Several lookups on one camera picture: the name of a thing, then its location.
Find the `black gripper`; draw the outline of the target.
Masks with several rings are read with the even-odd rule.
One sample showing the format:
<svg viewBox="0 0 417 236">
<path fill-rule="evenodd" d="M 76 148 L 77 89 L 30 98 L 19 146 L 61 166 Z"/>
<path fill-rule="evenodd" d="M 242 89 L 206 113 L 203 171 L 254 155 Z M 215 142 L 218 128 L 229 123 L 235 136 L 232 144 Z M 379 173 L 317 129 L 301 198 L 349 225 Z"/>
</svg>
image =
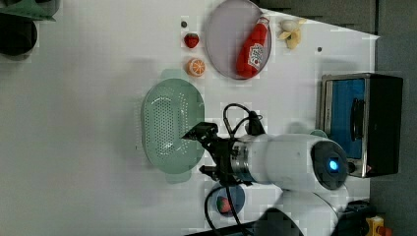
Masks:
<svg viewBox="0 0 417 236">
<path fill-rule="evenodd" d="M 234 141 L 217 137 L 218 127 L 214 123 L 200 122 L 184 136 L 184 140 L 198 141 L 205 144 L 215 166 L 202 165 L 199 171 L 221 186 L 232 187 L 239 184 L 252 185 L 252 180 L 235 172 L 232 163 L 237 160 L 238 150 L 233 148 Z"/>
</svg>

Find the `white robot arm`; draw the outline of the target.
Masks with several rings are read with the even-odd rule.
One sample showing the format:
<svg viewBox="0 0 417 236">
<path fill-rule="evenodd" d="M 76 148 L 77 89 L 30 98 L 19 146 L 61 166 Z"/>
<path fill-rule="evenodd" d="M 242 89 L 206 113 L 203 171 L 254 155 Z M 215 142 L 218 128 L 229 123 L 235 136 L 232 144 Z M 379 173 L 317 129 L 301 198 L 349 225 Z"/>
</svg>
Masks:
<svg viewBox="0 0 417 236">
<path fill-rule="evenodd" d="M 213 159 L 202 173 L 225 189 L 260 184 L 282 191 L 255 224 L 254 236 L 331 236 L 349 202 L 347 154 L 339 144 L 310 134 L 272 136 L 257 122 L 239 138 L 217 132 L 216 124 L 201 122 L 183 136 Z"/>
</svg>

